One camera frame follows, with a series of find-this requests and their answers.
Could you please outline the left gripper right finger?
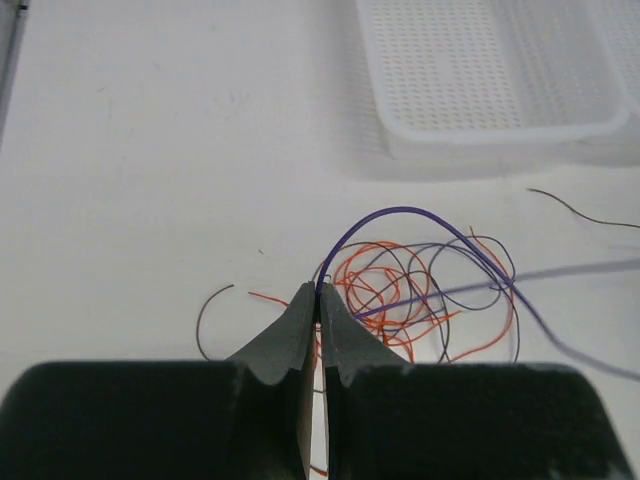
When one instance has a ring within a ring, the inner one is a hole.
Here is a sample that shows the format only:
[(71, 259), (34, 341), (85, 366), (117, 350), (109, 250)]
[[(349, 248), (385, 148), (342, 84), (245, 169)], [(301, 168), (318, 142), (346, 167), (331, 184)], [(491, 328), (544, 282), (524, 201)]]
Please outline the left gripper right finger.
[(412, 363), (319, 290), (332, 479), (630, 479), (592, 384), (559, 363)]

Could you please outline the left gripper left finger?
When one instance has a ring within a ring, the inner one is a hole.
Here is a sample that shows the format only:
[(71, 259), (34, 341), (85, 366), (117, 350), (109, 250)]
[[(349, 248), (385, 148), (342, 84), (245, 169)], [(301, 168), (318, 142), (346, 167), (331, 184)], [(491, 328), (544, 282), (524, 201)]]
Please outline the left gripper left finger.
[(224, 360), (56, 361), (1, 404), (5, 479), (305, 479), (315, 288)]

